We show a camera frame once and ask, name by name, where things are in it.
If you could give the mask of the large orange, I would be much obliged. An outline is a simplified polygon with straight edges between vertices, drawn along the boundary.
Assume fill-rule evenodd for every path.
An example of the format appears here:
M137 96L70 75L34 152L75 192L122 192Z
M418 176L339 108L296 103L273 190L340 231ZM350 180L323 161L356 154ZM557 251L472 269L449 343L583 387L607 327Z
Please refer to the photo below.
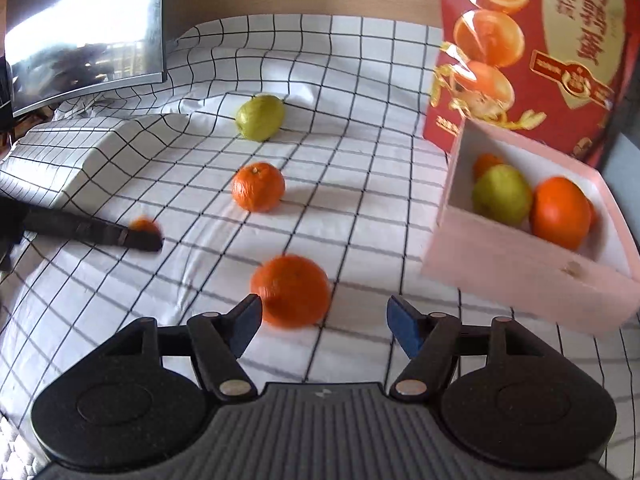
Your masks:
M491 153L483 153L478 155L472 168L473 180L477 182L481 177L484 176L484 174L486 174L489 169L503 164L503 158L498 155Z
M589 234L590 200L571 180L552 177L538 184L529 213L533 236L576 252Z

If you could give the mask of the green pear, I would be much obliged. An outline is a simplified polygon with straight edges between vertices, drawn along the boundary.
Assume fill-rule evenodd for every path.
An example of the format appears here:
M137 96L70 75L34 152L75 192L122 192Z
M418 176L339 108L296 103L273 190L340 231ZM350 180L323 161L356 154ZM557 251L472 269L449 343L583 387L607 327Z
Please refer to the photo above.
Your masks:
M284 115L284 104L277 96L261 94L239 108L235 125L246 140L265 142L279 131Z
M533 190L513 166L501 164L486 170L472 189L476 214L518 228L533 205Z

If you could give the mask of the medium orange with stem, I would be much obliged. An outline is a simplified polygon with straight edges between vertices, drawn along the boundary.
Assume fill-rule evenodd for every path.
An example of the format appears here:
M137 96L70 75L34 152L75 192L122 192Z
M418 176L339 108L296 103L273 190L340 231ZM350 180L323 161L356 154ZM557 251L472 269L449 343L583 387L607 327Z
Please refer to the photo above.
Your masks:
M231 182L233 200L249 212L268 212L276 208L284 192L285 180L281 171L268 162L242 167Z

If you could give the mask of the white black grid tablecloth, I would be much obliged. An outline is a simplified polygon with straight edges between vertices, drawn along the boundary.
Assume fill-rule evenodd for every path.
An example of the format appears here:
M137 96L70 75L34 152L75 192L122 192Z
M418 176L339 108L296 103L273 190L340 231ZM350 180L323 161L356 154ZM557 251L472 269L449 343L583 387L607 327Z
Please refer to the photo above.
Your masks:
M160 252L29 233L1 279L1 427L47 479L634 479L639 310L574 332L422 271L451 155L420 136L438 30L268 16L196 26L163 84L73 100L1 164L1 193L129 222ZM265 142L239 108L284 104ZM280 204L232 198L268 162ZM331 286L318 323L262 320L239 358L257 388L216 402L186 323L226 314L267 261L299 255ZM391 296L458 318L458 362L433 399L393 399L409 359Z

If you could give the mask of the red fruit print bag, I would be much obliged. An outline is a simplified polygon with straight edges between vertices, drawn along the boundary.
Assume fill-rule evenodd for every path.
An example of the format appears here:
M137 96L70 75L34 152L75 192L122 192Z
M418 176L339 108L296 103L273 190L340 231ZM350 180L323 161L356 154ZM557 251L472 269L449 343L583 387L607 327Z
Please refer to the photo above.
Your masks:
M639 53L639 0L440 0L424 139L476 119L594 164Z

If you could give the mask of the pink gift box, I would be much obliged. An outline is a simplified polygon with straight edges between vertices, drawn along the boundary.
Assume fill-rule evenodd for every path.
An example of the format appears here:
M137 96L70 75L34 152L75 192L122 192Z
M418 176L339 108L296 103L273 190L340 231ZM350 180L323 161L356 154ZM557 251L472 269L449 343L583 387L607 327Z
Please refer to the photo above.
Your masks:
M576 252L472 208L472 166L495 153L530 185L566 177L592 201L597 223ZM469 119L454 148L423 273L434 281L600 336L639 310L639 254L620 207L597 170L508 130Z

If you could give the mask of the large orange mid table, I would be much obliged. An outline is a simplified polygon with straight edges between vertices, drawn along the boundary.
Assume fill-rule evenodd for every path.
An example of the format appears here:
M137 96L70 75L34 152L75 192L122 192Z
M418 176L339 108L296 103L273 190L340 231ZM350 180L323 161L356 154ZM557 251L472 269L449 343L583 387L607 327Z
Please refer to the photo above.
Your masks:
M262 319L286 330L318 323L331 305L326 272L299 255L279 256L260 266L250 278L250 292L262 300Z

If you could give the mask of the dark monitor screen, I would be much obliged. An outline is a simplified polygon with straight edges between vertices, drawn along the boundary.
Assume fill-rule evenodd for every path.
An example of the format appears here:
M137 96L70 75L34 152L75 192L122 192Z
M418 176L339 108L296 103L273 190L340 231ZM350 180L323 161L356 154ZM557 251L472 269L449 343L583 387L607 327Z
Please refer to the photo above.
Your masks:
M163 0L6 0L4 59L16 116L166 70Z

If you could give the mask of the small orange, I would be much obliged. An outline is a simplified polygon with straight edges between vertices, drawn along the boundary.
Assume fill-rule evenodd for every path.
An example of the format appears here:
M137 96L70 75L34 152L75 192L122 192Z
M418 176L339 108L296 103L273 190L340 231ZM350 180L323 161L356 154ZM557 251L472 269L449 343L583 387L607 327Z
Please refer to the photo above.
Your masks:
M156 235L162 234L162 230L158 226L158 224L151 218L142 216L139 218L135 218L130 222L129 229L133 231L139 232L147 232Z

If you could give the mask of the large orange in box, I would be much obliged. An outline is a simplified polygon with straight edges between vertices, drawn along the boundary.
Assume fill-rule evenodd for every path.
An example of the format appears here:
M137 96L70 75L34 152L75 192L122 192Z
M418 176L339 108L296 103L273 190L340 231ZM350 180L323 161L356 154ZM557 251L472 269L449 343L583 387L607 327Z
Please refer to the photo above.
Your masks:
M538 184L529 213L533 236L576 252L589 234L590 200L571 180L552 177Z

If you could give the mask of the green pear in box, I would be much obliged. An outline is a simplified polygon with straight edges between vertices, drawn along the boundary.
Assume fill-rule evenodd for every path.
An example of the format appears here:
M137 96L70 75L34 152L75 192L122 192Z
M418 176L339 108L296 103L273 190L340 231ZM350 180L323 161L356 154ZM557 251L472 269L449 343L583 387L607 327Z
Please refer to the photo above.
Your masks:
M476 214L518 228L533 205L533 190L513 166L501 164L486 170L472 189Z

